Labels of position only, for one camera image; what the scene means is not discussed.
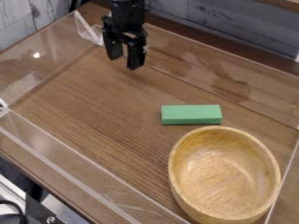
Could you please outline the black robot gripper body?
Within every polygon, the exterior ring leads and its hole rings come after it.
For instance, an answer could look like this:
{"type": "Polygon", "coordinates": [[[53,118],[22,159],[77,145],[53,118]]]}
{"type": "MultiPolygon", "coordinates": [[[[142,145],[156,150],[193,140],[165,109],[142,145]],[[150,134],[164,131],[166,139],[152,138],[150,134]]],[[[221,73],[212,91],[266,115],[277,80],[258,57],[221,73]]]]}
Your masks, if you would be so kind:
{"type": "Polygon", "coordinates": [[[110,0],[110,12],[101,21],[105,41],[145,41],[145,0],[110,0]]]}

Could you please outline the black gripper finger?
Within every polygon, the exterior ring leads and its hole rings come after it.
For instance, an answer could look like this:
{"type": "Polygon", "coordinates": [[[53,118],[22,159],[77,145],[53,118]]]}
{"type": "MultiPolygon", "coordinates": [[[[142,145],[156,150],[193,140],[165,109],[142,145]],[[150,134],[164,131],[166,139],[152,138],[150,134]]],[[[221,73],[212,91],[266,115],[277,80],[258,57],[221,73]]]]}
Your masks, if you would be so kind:
{"type": "Polygon", "coordinates": [[[110,60],[118,59],[124,55],[124,52],[122,52],[122,44],[117,40],[116,34],[112,31],[104,29],[102,39],[106,49],[106,56],[109,57],[110,60]]]}
{"type": "Polygon", "coordinates": [[[138,39],[126,45],[126,68],[136,70],[145,63],[145,40],[138,39]]]}

